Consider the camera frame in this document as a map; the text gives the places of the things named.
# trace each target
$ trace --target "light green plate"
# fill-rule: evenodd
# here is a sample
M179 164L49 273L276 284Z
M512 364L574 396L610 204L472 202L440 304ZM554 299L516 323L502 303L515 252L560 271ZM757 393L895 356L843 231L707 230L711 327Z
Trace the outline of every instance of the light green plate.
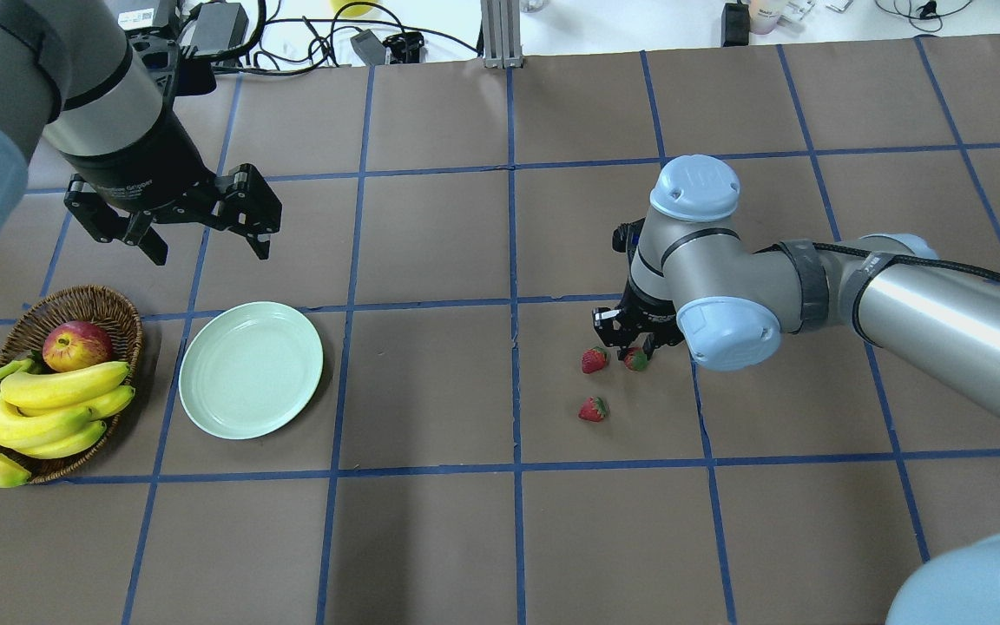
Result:
M207 434L253 438L278 430L311 400L322 343L290 306L253 301L199 331L180 367L180 403Z

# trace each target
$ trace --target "woven basket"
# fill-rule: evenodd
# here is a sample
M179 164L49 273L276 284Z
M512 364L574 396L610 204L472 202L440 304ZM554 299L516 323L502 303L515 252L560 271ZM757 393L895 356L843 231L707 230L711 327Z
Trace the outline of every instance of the woven basket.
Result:
M130 364L130 375L123 384L133 384L135 373L138 371L138 357L141 355L141 316L138 315L134 302L115 289L102 286L72 287L52 293L38 301L17 320L15 327L10 331L0 353L0 367L10 363L11 360L28 356L33 349L40 352L44 338L49 336L49 332L55 331L56 326L71 320L90 321L110 335L111 344L115 346L114 359L126 360ZM118 430L118 415L104 420L107 422L107 431L103 433L102 438L86 451L67 458L51 460L30 458L2 446L0 451L32 472L33 476L29 483L48 482L76 470L94 457L95 453L108 442L115 434L115 430Z

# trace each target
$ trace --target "apple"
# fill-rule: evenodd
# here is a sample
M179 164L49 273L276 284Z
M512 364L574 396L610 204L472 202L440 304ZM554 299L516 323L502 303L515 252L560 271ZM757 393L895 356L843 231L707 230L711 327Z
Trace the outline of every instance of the apple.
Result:
M87 321L68 321L49 332L41 349L41 359L55 372L74 372L76 369L106 363L115 356L115 346L110 335Z

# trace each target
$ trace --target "black cable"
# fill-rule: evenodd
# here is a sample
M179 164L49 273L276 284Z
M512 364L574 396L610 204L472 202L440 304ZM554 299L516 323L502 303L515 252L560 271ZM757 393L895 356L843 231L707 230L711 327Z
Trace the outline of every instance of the black cable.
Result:
M341 12L345 11L345 9L350 8L351 5L370 5L370 7L376 7L384 11L385 13L388 13L388 15L391 16L392 19L396 21L394 21L394 23L389 23L389 21L376 20L376 19L344 19L343 17L340 16ZM364 3L364 1L358 1L357 3L347 3L336 13L336 16L331 17L331 19L321 19L321 17L308 17L308 16L277 17L277 15L280 12L280 6L281 2L278 0L277 10L274 11L273 15L270 16L269 19L265 21L265 24L263 24L263 27L261 28L262 32L266 28L271 27L271 25L278 23L303 23L305 27L311 32L312 36L312 40L309 43L308 53L306 53L306 56L303 56L303 58L299 59L293 59L289 58L289 56L277 55L277 53L271 52L261 47L260 50L253 52L252 55L250 55L249 52L246 52L246 67L234 68L234 67L215 66L214 67L215 74L251 74L256 76L297 76L306 74L306 72L313 71L318 67L322 67L323 64L326 63L332 64L333 67L340 67L338 65L337 55L336 53L334 53L333 37L334 35L336 35L336 33L341 32L342 30L354 30L357 32L362 32L362 29L358 27L357 24L388 25L388 27L394 27L400 29L401 32L406 32L409 30L427 32L430 33L430 35L441 36L442 38L452 40L454 43L460 44L460 46L465 47L468 50L471 50L473 52L473 55L481 56L480 50L477 50L475 47L470 46L468 43L465 43L461 39L457 39L456 36L447 35L447 33L431 30L428 28L413 27L413 25L405 25L399 19L399 16L394 15L392 11L389 11L387 8L381 7L381 5L374 3ZM331 31L329 33L329 36L322 36L317 31L316 27L314 27L315 23L331 24ZM254 46L251 46L250 49L253 50L253 48L255 46L259 46L259 44L260 44L260 39L258 39L257 43ZM322 52L322 55L320 58L316 59L316 55L318 55L320 51ZM267 69L261 67L262 58L269 60L269 62L273 64L273 68ZM280 68L280 63L310 63L310 66L286 70Z
M865 258L869 256L869 250L858 249L853 247L846 247L834 244L812 244L821 252L834 252L834 253L845 253L849 256L858 256L860 258ZM1000 284L1000 273L995 272L995 270L984 268L984 266L975 265L965 265L963 262L955 262L951 260L932 260L931 258L920 258L917 256L906 256L906 254L898 254L894 256L891 262L897 262L899 265L913 265L913 266L932 266L936 269L950 269L952 272L968 273L971 276L976 276L983 278L983 280L992 280L999 282Z
M281 17L280 19L278 19L277 21L275 21L275 23L298 23L299 21L303 21L303 19L305 19L305 18L304 17ZM308 21L312 21L313 23L329 23L329 21L331 21L331 20L329 20L329 19L308 19ZM457 39L456 36L447 35L447 33L439 32L439 31L436 31L436 30L430 30L428 28L418 27L417 25L389 23L389 21L381 21L381 20L341 20L340 19L340 20L337 20L337 21L338 21L338 23L349 23L349 24L362 23L362 24L376 24L376 25L394 25L394 27L397 27L397 28L405 28L406 30L417 30L419 32L429 33L429 35L443 36L445 39L449 39L450 41L453 41L454 43L459 44L459 46L462 46L462 47L466 48L468 51L471 51L471 52L475 53L475 55L477 54L477 48L473 48L472 46L470 46L468 43L465 43L461 39Z
M940 30L944 28L944 17L956 15L956 13L958 13L959 11L962 11L965 8L970 7L971 3L973 3L973 1L975 0L967 0L967 3L964 3L962 7L957 8L956 10L953 11L948 11L947 13L937 12L936 1L929 0L927 1L927 3L921 4L920 7L917 7L917 11L920 11L919 13L917 13L917 15L913 15L912 0L906 0L906 1L908 1L909 7L908 9L906 9L904 13L902 13L901 9L898 7L898 0L893 0L893 11L884 7L884 5L882 5L882 3L879 0L874 0L874 5L878 7L878 10L881 10L882 12L886 13L886 15L905 17L906 20L909 20L909 25L911 25L913 28L916 28L921 32L927 32L929 33L929 35L931 35L931 33L940 32ZM938 22L937 27L931 29L921 28L919 27L919 25L917 25L917 23L919 23L919 21L922 20L924 21L937 20Z

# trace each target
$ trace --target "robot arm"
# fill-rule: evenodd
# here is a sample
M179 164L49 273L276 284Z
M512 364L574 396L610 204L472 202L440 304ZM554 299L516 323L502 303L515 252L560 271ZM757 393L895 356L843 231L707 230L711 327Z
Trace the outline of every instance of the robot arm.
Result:
M203 166L171 106L186 60L174 41L127 39L104 3L0 0L0 229L43 134L79 173L64 203L96 241L163 265L152 226L201 222L266 258L280 201L253 166L226 177Z
M648 356L686 340L698 365L733 371L769 359L783 332L846 324L1000 416L999 285L912 234L747 253L731 221L739 188L706 155L663 168L647 217L616 230L630 276L619 306L594 311L604 344L649 332Z

